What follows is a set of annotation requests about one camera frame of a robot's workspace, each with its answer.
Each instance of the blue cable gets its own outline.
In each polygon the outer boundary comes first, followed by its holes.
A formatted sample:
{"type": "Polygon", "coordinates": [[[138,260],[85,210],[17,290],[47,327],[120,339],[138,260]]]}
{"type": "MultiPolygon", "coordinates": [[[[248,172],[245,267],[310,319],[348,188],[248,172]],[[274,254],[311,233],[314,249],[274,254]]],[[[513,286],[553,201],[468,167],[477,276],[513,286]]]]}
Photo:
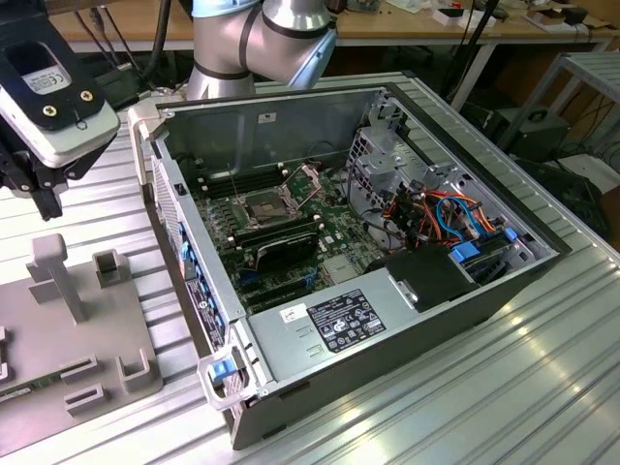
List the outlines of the blue cable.
{"type": "Polygon", "coordinates": [[[463,242],[464,240],[463,234],[461,234],[457,230],[453,230],[452,228],[450,228],[444,221],[444,214],[442,212],[442,202],[445,200],[446,199],[441,199],[440,201],[438,201],[437,206],[435,207],[435,214],[437,215],[437,221],[439,221],[440,226],[444,228],[448,233],[454,234],[456,237],[460,239],[461,242],[463,242]]]}
{"type": "Polygon", "coordinates": [[[462,201],[461,199],[457,199],[455,197],[445,197],[437,202],[437,207],[436,207],[437,220],[439,221],[439,224],[441,225],[442,228],[444,228],[449,233],[452,233],[455,236],[457,236],[461,240],[461,242],[464,240],[464,237],[460,232],[453,230],[452,228],[449,228],[448,225],[446,225],[446,223],[444,222],[444,215],[442,212],[443,201],[455,202],[465,212],[465,214],[467,215],[467,218],[469,218],[469,221],[472,223],[472,225],[474,226],[478,234],[486,235],[486,230],[481,225],[481,223],[474,217],[474,215],[472,214],[472,211],[469,209],[469,205],[465,203],[464,201],[462,201]]]}

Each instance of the computer chassis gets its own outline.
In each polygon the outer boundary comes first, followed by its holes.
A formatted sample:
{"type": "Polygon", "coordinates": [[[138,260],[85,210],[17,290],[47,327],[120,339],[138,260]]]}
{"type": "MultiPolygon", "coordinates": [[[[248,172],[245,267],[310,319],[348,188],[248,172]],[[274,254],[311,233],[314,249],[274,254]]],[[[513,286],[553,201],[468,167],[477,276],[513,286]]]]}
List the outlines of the computer chassis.
{"type": "Polygon", "coordinates": [[[486,321],[571,250],[394,84],[128,120],[236,450],[486,321]]]}

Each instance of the metal frame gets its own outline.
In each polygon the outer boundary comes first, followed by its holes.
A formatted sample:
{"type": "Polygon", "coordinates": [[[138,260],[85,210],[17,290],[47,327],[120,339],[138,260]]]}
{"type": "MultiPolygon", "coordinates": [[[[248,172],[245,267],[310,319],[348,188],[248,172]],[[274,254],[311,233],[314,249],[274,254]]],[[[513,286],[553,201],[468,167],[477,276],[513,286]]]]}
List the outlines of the metal frame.
{"type": "MultiPolygon", "coordinates": [[[[555,99],[550,111],[557,113],[566,105],[567,101],[576,90],[577,86],[584,82],[601,94],[605,95],[614,103],[620,102],[620,60],[617,53],[561,53],[559,54],[549,69],[546,71],[541,81],[534,88],[521,110],[516,115],[510,126],[500,138],[497,146],[505,150],[514,138],[519,128],[530,114],[536,103],[543,97],[544,92],[549,88],[558,74],[566,70],[573,75],[566,87],[555,99]]],[[[594,150],[598,150],[605,142],[620,130],[620,123],[616,123],[609,128],[604,136],[594,144],[594,150]]]]}
{"type": "MultiPolygon", "coordinates": [[[[27,253],[23,235],[48,227],[67,234],[74,257],[88,260],[93,251],[109,247],[127,253],[166,385],[137,404],[3,457],[3,464],[41,457],[54,463],[183,465],[338,459],[494,463],[544,453],[547,463],[616,463],[620,254],[418,79],[398,73],[330,77],[318,87],[389,81],[475,154],[574,252],[486,324],[273,438],[234,452],[224,418],[206,404],[194,374],[196,351],[145,221],[123,126],[96,169],[65,195],[65,216],[54,225],[26,221],[34,207],[0,191],[0,221],[12,226],[0,230],[8,233],[0,236],[0,279],[19,279],[20,256],[27,253]]],[[[282,90],[277,83],[257,88],[259,94],[282,90]]],[[[425,144],[423,137],[413,137],[425,144]]]]}

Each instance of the workbench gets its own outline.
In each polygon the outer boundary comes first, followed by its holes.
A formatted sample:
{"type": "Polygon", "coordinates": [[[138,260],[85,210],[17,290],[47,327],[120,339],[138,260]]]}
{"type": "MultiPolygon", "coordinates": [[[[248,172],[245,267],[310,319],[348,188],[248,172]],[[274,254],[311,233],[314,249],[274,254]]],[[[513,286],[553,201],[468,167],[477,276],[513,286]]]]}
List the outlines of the workbench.
{"type": "MultiPolygon", "coordinates": [[[[151,50],[159,12],[158,0],[123,0],[108,6],[118,28],[131,50],[151,50]]],[[[524,10],[511,11],[511,17],[485,30],[480,37],[481,45],[472,66],[460,84],[452,100],[452,107],[461,109],[482,70],[497,45],[529,44],[594,44],[595,51],[605,51],[619,34],[610,29],[597,29],[591,34],[568,30],[545,32],[525,18],[524,10]]],[[[74,51],[98,51],[90,38],[79,26],[72,14],[53,16],[52,23],[69,42],[74,51]]],[[[376,15],[344,11],[336,23],[339,47],[387,47],[387,46],[454,46],[461,42],[463,28],[444,26],[432,18],[427,10],[412,15],[383,1],[376,15]]],[[[122,44],[108,27],[108,36],[116,50],[122,44]]],[[[183,50],[194,48],[194,28],[180,4],[172,2],[165,49],[183,50]]]]}
{"type": "MultiPolygon", "coordinates": [[[[163,390],[3,458],[23,463],[575,463],[620,455],[620,255],[423,83],[401,74],[331,77],[318,87],[392,81],[573,248],[488,322],[242,451],[209,407],[197,355],[148,222],[127,127],[44,223],[0,190],[0,283],[25,276],[29,238],[63,233],[68,265],[111,247],[129,256],[163,390]]],[[[260,84],[259,93],[281,85],[260,84]]],[[[435,162],[442,150],[412,140],[435,162]]]]}

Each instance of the sticker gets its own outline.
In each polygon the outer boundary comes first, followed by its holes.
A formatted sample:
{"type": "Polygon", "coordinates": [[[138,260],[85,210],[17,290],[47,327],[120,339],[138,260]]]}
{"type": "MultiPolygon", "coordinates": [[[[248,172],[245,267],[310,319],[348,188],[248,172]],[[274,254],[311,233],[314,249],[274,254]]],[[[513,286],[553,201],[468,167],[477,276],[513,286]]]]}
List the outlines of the sticker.
{"type": "Polygon", "coordinates": [[[386,330],[360,289],[307,310],[331,352],[344,349],[386,330]]]}
{"type": "Polygon", "coordinates": [[[192,299],[192,303],[197,309],[197,313],[201,318],[204,332],[209,338],[211,345],[217,350],[224,346],[224,327],[218,325],[216,320],[215,306],[210,306],[208,300],[210,297],[204,295],[201,289],[201,283],[198,279],[193,279],[185,283],[188,294],[192,299]]]}
{"type": "MultiPolygon", "coordinates": [[[[226,395],[237,394],[243,390],[243,379],[238,373],[234,373],[233,375],[225,378],[222,384],[224,385],[224,393],[226,395]]],[[[241,404],[243,404],[243,402],[234,404],[231,407],[231,413],[235,419],[238,419],[241,414],[243,414],[243,407],[241,404]]]]}
{"type": "Polygon", "coordinates": [[[284,320],[284,323],[290,323],[295,320],[299,320],[300,318],[307,317],[308,312],[306,312],[305,303],[298,303],[292,307],[280,310],[280,316],[282,317],[282,320],[284,320]]]}
{"type": "Polygon", "coordinates": [[[30,90],[39,95],[50,94],[56,90],[64,89],[71,83],[71,79],[65,70],[58,66],[50,66],[44,70],[35,71],[22,76],[30,90]]]}
{"type": "Polygon", "coordinates": [[[276,117],[276,113],[262,113],[259,114],[259,124],[264,124],[264,123],[275,123],[275,118],[276,117]]]}

